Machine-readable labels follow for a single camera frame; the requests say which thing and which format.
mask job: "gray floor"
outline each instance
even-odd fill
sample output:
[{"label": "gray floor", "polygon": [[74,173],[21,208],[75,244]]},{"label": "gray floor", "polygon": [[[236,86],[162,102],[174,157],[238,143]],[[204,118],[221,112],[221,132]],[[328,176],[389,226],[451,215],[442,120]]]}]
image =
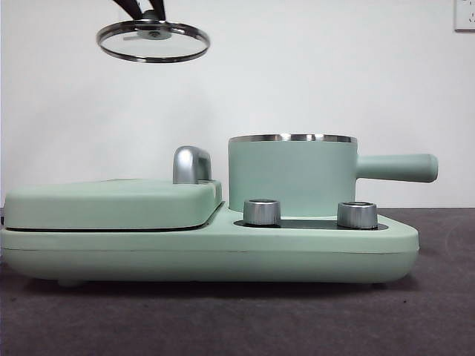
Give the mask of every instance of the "gray floor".
[{"label": "gray floor", "polygon": [[382,209],[419,230],[387,285],[89,283],[3,265],[3,355],[475,355],[475,209]]}]

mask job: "mint green pot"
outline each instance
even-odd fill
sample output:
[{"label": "mint green pot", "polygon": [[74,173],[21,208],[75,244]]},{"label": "mint green pot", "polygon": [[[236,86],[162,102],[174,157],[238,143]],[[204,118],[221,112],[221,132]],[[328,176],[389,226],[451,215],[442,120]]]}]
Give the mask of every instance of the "mint green pot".
[{"label": "mint green pot", "polygon": [[358,178],[432,182],[431,154],[358,156],[355,138],[323,134],[240,136],[229,140],[229,207],[274,199],[289,217],[336,215],[339,202],[355,200]]}]

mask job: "appliance base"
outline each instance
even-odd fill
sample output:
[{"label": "appliance base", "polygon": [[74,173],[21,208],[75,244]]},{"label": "appliance base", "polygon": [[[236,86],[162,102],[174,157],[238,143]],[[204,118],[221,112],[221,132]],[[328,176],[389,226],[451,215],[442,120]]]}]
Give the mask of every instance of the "appliance base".
[{"label": "appliance base", "polygon": [[21,274],[75,286],[89,280],[386,283],[405,276],[419,250],[416,229],[383,216],[384,230],[235,225],[241,219],[222,205],[188,231],[4,229],[2,254]]}]

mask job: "wall outlet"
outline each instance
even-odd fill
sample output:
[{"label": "wall outlet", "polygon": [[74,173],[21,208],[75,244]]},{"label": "wall outlet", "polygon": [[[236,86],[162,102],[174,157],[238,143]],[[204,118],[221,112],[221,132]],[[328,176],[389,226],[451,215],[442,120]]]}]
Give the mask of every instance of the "wall outlet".
[{"label": "wall outlet", "polygon": [[456,32],[475,33],[475,0],[455,0],[454,27]]}]

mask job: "black tong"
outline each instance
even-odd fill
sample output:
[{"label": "black tong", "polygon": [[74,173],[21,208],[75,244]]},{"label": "black tong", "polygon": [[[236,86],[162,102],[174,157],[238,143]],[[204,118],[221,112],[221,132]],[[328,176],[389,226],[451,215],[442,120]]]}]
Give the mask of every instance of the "black tong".
[{"label": "black tong", "polygon": [[[136,0],[114,0],[126,13],[128,13],[134,20],[143,18],[142,10]],[[151,6],[154,8],[155,15],[158,20],[165,21],[165,5],[163,0],[149,0]]]}]

